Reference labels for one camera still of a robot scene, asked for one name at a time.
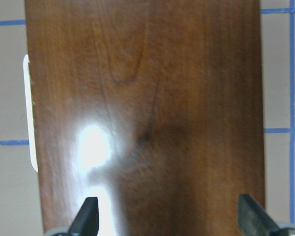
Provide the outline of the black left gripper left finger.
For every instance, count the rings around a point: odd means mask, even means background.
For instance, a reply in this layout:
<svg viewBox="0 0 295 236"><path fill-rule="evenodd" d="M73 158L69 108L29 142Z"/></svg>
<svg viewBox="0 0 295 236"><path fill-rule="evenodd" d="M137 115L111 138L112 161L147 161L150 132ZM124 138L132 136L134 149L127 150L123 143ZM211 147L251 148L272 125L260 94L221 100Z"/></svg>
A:
<svg viewBox="0 0 295 236"><path fill-rule="evenodd" d="M68 230L69 236L97 236L99 207L97 197L87 197Z"/></svg>

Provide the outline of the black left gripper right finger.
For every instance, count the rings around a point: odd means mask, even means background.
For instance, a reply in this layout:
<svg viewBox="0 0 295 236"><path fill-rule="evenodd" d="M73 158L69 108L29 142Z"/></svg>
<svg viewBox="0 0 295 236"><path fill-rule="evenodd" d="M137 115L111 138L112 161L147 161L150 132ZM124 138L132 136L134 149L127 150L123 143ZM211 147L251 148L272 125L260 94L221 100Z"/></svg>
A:
<svg viewBox="0 0 295 236"><path fill-rule="evenodd" d="M243 236L274 236L280 227L248 194L238 196L237 225Z"/></svg>

